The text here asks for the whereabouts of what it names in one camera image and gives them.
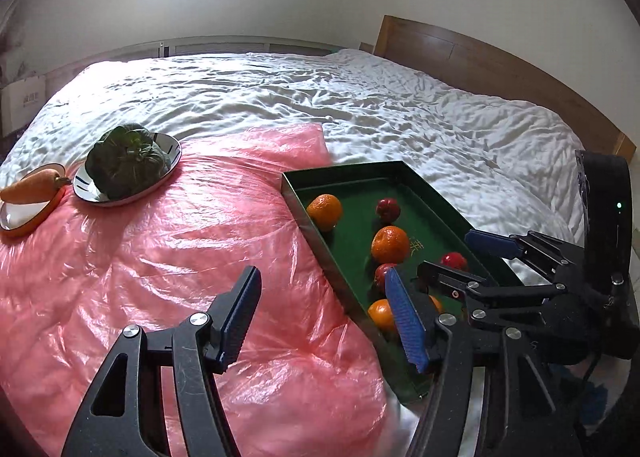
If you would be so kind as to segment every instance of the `carrot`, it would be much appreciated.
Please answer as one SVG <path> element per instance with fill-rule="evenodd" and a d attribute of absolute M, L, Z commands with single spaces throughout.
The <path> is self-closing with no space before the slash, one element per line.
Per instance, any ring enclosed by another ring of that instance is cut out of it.
<path fill-rule="evenodd" d="M 60 176 L 52 168 L 47 168 L 0 190 L 0 199 L 11 204 L 47 202 L 56 196 L 62 186 L 68 184 L 71 184 L 71 179 Z"/>

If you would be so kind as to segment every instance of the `plate with black stripes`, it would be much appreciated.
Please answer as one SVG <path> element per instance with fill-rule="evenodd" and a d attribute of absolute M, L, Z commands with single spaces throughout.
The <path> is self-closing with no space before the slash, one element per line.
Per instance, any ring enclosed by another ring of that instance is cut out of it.
<path fill-rule="evenodd" d="M 165 133 L 154 132 L 154 141 L 171 160 L 171 168 L 156 184 L 149 186 L 149 188 L 142 190 L 142 192 L 125 197 L 124 199 L 110 199 L 95 187 L 94 180 L 89 177 L 89 174 L 84 168 L 84 163 L 82 163 L 78 168 L 73 181 L 74 192 L 78 198 L 83 201 L 90 202 L 91 204 L 95 204 L 96 206 L 108 208 L 110 206 L 122 206 L 124 204 L 129 204 L 130 202 L 142 199 L 144 196 L 149 195 L 149 193 L 156 190 L 156 188 L 160 187 L 167 181 L 167 179 L 169 179 L 169 177 L 171 177 L 175 167 L 178 166 L 180 157 L 182 157 L 182 148 L 180 147 L 180 141 L 175 137 L 166 135 Z"/>

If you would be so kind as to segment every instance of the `headboard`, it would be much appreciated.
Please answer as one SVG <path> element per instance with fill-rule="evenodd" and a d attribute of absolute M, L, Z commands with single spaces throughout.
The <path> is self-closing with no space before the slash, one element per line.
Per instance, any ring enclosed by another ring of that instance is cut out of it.
<path fill-rule="evenodd" d="M 374 55 L 475 94 L 551 109 L 591 151 L 631 161 L 636 145 L 589 101 L 546 72 L 497 47 L 426 23 L 385 16 Z"/>

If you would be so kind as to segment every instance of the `leafy green vegetable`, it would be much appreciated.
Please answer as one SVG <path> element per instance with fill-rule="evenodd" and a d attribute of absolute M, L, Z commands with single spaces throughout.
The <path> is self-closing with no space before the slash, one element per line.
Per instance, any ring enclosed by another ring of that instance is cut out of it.
<path fill-rule="evenodd" d="M 171 161 L 144 126 L 130 122 L 105 133 L 84 167 L 100 192 L 110 199 L 124 199 L 158 182 Z"/>

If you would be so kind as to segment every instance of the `apple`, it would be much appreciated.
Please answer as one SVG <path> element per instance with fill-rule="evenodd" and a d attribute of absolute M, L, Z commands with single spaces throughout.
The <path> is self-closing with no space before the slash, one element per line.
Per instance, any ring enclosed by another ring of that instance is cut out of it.
<path fill-rule="evenodd" d="M 391 224 L 400 216 L 400 206 L 395 199 L 380 199 L 376 206 L 378 217 L 386 223 Z"/>
<path fill-rule="evenodd" d="M 466 263 L 466 258 L 453 251 L 452 253 L 447 253 L 444 257 L 440 259 L 440 263 L 442 265 L 447 265 L 452 269 L 457 269 L 459 271 L 467 271 L 469 266 Z"/>
<path fill-rule="evenodd" d="M 376 273 L 373 277 L 373 281 L 375 282 L 378 289 L 380 289 L 380 291 L 382 291 L 383 293 L 385 292 L 386 273 L 392 267 L 396 267 L 396 265 L 397 264 L 395 263 L 383 263 L 382 265 L 379 265 L 378 268 L 376 269 Z"/>

